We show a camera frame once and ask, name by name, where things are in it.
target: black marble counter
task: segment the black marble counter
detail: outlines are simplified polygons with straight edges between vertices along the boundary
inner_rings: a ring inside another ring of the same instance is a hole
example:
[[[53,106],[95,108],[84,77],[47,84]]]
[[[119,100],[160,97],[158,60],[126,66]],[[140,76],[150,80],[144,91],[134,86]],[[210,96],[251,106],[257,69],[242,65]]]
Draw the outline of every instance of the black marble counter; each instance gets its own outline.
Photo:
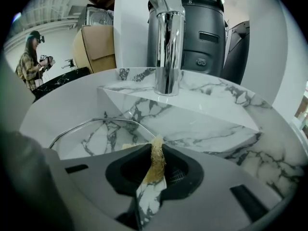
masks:
[[[89,75],[90,71],[87,67],[78,68],[76,70],[70,71],[66,74],[60,75],[56,78],[51,79],[50,81],[44,83],[43,85],[39,86],[32,93],[35,95],[35,100],[37,101],[41,97],[45,96],[47,93],[51,92],[52,90],[57,89],[58,87],[71,82],[75,79],[84,77]]]

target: person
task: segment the person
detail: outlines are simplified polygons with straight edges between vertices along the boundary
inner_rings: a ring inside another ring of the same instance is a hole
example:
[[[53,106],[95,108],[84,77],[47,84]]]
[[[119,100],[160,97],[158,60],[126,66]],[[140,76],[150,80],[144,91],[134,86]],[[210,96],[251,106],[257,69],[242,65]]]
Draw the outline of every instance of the person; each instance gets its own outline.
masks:
[[[16,69],[18,77],[24,81],[26,87],[31,91],[39,86],[40,81],[42,82],[43,73],[48,70],[48,65],[52,62],[52,57],[46,57],[42,62],[38,62],[37,47],[39,43],[39,32],[32,31],[26,37],[25,52],[22,54]]]

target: small faucet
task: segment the small faucet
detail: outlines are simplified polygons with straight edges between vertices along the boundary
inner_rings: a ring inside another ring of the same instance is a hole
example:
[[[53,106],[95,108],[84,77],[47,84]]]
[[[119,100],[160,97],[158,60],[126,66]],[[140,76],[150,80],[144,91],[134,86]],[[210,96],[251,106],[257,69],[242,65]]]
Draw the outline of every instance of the small faucet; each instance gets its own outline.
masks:
[[[154,89],[161,95],[178,95],[185,21],[182,0],[149,1],[158,20]]]

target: long hair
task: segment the long hair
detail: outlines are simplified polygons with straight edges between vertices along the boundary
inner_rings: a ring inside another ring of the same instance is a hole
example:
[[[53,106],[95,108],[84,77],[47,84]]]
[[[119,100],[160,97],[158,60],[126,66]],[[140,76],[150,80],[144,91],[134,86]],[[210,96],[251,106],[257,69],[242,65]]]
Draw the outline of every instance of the long hair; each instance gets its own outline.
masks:
[[[33,43],[32,43],[33,39],[34,39],[33,36],[31,36],[27,39],[25,51],[28,52],[28,54],[30,55],[30,57],[34,61],[34,65],[37,65],[38,64],[38,56],[37,56],[37,52],[33,49]]]

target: cardboard box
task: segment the cardboard box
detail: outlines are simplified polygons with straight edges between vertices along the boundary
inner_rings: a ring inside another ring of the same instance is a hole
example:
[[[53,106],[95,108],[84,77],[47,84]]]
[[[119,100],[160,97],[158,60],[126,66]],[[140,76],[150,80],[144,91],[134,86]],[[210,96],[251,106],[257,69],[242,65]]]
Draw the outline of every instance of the cardboard box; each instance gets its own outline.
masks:
[[[83,26],[73,43],[78,68],[88,67],[91,73],[116,68],[113,26]]]

